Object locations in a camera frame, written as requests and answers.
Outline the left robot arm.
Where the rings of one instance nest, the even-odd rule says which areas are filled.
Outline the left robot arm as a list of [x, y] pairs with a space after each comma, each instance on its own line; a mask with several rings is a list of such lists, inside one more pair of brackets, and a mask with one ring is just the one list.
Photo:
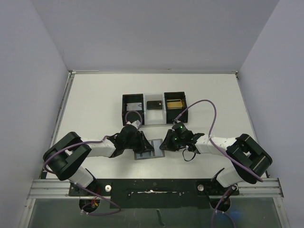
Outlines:
[[154, 147], [136, 123], [128, 123], [119, 133], [106, 135], [101, 140], [83, 141], [76, 132], [69, 132], [43, 155], [44, 170], [61, 181], [80, 185], [85, 195], [92, 195], [97, 183], [82, 163], [89, 156], [115, 158], [125, 150], [142, 153], [151, 152]]

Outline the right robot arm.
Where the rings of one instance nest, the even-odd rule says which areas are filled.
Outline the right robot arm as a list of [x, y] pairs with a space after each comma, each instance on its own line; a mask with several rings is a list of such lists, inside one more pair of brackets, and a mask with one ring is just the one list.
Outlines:
[[218, 171], [211, 183], [216, 194], [223, 194], [229, 186], [241, 181], [256, 184], [273, 163], [271, 156], [248, 134], [236, 138], [211, 137], [193, 133], [182, 122], [167, 131], [160, 149], [172, 152], [186, 149], [195, 154], [228, 158], [232, 166]]

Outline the white card with stripe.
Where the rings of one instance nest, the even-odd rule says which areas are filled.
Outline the white card with stripe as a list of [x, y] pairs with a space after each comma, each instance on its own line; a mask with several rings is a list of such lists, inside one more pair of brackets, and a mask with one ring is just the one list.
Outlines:
[[160, 149], [160, 146], [162, 144], [163, 140], [162, 139], [154, 139], [151, 140], [151, 145], [154, 147], [154, 156], [155, 157], [163, 157], [164, 156], [164, 151]]

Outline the black white sorting tray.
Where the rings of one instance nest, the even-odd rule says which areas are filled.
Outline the black white sorting tray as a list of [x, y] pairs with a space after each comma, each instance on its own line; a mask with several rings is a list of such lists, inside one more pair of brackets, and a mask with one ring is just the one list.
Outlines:
[[143, 126], [188, 122], [186, 95], [184, 92], [122, 95], [122, 122], [141, 120]]

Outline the grey card holder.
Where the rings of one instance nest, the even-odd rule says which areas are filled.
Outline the grey card holder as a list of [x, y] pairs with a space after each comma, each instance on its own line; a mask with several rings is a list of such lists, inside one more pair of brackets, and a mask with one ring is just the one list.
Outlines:
[[144, 153], [134, 153], [134, 159], [135, 160], [145, 160], [145, 159], [156, 159], [156, 158], [163, 158], [165, 157], [165, 152], [163, 157], [155, 157], [152, 152], [144, 152]]

